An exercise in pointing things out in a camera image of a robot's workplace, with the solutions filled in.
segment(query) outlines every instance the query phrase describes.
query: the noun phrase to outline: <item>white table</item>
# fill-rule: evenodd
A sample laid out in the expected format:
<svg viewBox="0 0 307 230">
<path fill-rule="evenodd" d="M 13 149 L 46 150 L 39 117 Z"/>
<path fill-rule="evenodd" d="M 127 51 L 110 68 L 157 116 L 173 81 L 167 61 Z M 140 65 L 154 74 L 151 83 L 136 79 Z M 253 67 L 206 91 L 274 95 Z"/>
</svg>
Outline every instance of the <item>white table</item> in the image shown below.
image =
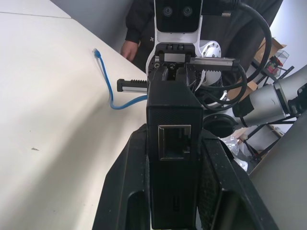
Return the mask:
<svg viewBox="0 0 307 230">
<path fill-rule="evenodd" d="M 144 73 L 73 19 L 0 13 L 0 229 L 90 230 L 105 176 L 146 102 L 108 105 Z M 115 103 L 139 96 L 115 92 Z"/>
<path fill-rule="evenodd" d="M 67 13 L 49 0 L 0 0 L 0 12 L 71 18 Z"/>
</svg>

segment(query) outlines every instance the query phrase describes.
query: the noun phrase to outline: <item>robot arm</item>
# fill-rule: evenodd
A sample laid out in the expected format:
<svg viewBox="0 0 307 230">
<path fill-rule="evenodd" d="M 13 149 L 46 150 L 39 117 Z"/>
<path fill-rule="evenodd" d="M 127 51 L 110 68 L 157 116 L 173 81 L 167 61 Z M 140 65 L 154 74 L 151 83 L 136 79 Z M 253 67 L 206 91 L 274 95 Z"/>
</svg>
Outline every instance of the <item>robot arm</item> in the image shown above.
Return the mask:
<svg viewBox="0 0 307 230">
<path fill-rule="evenodd" d="M 196 207 L 203 229 L 278 229 L 216 136 L 302 113 L 307 67 L 240 101 L 248 80 L 238 60 L 216 57 L 219 45 L 213 41 L 199 48 L 202 4 L 206 13 L 227 16 L 225 10 L 234 9 L 228 2 L 234 8 L 239 3 L 155 0 L 148 79 L 118 81 L 120 92 L 148 94 L 147 124 L 132 134 L 110 169 L 93 229 L 149 229 L 151 221 L 154 229 L 195 230 Z M 224 70 L 240 72 L 242 83 L 223 87 Z M 228 101 L 226 90 L 238 87 L 240 95 Z"/>
</svg>

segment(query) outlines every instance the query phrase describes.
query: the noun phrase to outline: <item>black jacket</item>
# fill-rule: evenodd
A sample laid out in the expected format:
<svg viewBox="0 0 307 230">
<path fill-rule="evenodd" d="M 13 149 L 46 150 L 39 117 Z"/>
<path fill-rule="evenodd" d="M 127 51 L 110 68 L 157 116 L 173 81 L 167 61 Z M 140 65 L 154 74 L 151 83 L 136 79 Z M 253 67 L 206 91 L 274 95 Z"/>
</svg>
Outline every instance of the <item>black jacket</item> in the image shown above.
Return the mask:
<svg viewBox="0 0 307 230">
<path fill-rule="evenodd" d="M 126 18 L 128 28 L 126 40 L 139 43 L 140 52 L 149 53 L 154 47 L 154 0 L 134 0 Z M 242 0 L 256 9 L 272 24 L 283 0 Z M 264 34 L 257 22 L 247 13 L 237 11 L 230 18 L 203 16 L 201 40 L 217 41 L 222 56 L 238 58 L 247 70 L 255 56 Z"/>
</svg>

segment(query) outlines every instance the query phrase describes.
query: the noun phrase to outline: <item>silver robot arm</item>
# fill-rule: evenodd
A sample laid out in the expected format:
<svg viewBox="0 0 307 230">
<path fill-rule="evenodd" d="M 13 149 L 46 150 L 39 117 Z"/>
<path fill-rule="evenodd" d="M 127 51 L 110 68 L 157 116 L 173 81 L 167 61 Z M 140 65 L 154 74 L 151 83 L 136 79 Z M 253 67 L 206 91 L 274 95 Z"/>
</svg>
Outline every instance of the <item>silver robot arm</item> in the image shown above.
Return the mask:
<svg viewBox="0 0 307 230">
<path fill-rule="evenodd" d="M 285 79 L 252 92 L 226 113 L 237 122 L 236 129 L 298 116 L 304 111 L 302 93 L 306 84 L 307 65 Z"/>
</svg>

